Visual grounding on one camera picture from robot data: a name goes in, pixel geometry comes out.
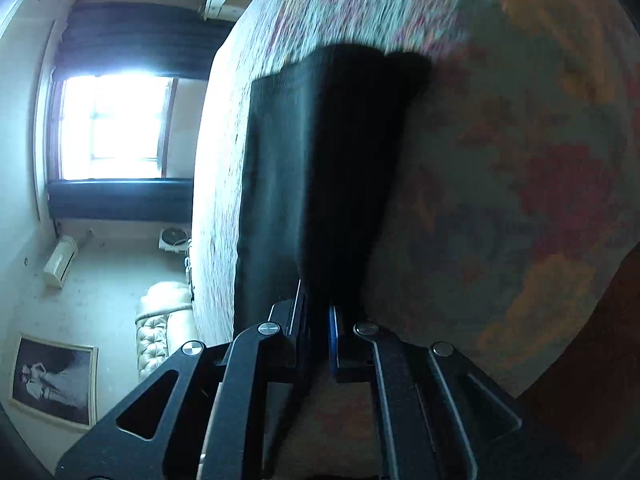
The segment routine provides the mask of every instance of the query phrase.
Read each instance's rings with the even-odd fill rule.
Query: picture frame
[[[44,422],[87,431],[97,421],[98,349],[20,333],[9,404]]]

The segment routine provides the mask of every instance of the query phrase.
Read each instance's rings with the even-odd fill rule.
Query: wooden floor
[[[575,340],[520,401],[586,462],[640,409],[640,244]]]

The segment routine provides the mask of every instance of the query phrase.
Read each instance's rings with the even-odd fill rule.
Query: tufted upholstery
[[[157,283],[141,299],[136,316],[140,382],[184,343],[199,339],[190,300],[189,285],[179,282]]]

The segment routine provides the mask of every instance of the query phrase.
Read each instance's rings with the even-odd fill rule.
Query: silver screw
[[[204,350],[204,345],[200,341],[189,341],[182,345],[182,353],[185,355],[198,355]]]
[[[262,335],[273,335],[280,331],[280,325],[277,323],[272,323],[271,321],[267,321],[266,323],[262,323],[258,327],[258,332]]]
[[[440,341],[433,345],[433,353],[440,357],[450,357],[453,355],[453,346],[449,343],[445,343],[444,341]]]
[[[356,323],[356,332],[360,335],[371,336],[378,333],[378,326],[375,323]]]

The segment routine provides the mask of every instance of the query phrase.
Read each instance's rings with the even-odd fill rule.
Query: bed
[[[616,0],[254,0],[214,60],[198,139],[194,315],[233,335],[250,85],[318,46],[433,61],[363,290],[403,340],[448,340],[518,396],[640,240],[640,40]],[[369,392],[318,378],[282,478],[376,473]]]

